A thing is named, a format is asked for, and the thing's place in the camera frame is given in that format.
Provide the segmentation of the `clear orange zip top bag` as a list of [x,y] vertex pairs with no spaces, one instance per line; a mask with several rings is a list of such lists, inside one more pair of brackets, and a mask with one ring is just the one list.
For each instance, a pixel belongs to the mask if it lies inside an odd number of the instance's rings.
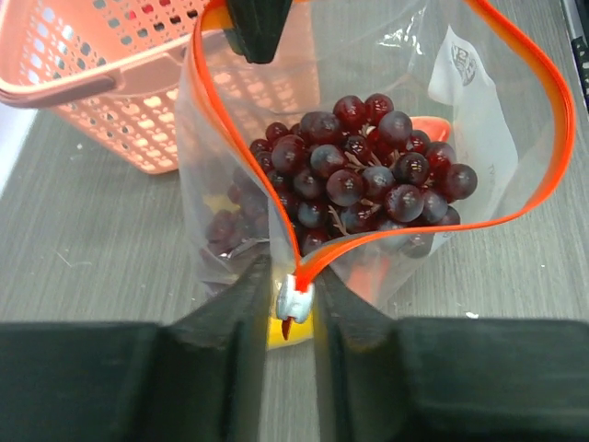
[[176,101],[185,222],[208,297],[271,260],[271,322],[326,268],[376,304],[458,231],[558,186],[575,111],[486,1],[212,1]]

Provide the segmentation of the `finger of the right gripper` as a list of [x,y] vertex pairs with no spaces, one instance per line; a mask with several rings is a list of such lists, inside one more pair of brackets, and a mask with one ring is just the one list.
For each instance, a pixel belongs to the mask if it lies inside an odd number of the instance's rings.
[[228,0],[232,27],[225,36],[233,52],[249,64],[273,61],[292,0]]

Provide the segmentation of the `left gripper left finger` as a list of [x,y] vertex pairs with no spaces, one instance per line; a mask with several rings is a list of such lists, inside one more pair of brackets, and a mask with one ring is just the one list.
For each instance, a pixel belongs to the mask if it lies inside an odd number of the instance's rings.
[[271,304],[271,260],[167,327],[158,357],[161,441],[255,441]]

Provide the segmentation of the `purple toy grapes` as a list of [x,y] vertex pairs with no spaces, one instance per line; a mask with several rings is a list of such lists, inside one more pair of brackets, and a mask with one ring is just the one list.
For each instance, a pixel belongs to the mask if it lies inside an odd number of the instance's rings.
[[450,144],[414,130],[383,93],[343,96],[292,127],[273,122],[249,151],[277,191],[303,255],[361,233],[458,225],[452,204],[479,184]]

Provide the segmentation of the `pink plastic basket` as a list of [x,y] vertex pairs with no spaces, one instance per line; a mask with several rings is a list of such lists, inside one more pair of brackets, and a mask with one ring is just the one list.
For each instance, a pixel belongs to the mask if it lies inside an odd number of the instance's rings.
[[204,1],[4,1],[1,101],[50,108],[147,174],[177,169],[173,104]]

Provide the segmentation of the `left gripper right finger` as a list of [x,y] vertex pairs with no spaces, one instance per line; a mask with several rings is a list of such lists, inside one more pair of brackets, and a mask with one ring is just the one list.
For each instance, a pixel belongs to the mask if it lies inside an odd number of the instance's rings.
[[333,271],[315,280],[314,353],[323,441],[410,441],[410,389],[395,321]]

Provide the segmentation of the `toy watermelon slice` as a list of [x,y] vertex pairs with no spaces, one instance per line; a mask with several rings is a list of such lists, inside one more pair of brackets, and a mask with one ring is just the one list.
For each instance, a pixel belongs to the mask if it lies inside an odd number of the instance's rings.
[[434,116],[412,116],[414,130],[425,132],[431,141],[447,142],[452,133],[452,126],[446,119]]

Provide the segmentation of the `yellow toy lemon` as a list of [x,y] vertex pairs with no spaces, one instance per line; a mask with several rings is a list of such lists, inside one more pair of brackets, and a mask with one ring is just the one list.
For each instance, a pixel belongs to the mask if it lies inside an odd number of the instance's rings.
[[283,338],[282,321],[275,316],[275,307],[270,307],[268,319],[267,349],[274,350],[304,343],[313,339],[313,314],[310,313],[304,323],[293,322],[288,339]]

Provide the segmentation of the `purple toy grape bunch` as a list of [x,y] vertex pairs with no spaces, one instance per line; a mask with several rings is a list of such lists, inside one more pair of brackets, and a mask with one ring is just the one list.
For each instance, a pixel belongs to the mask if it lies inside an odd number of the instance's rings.
[[266,193],[241,167],[231,173],[225,197],[234,207],[216,210],[206,225],[206,245],[199,250],[207,265],[237,272],[263,253],[269,240]]

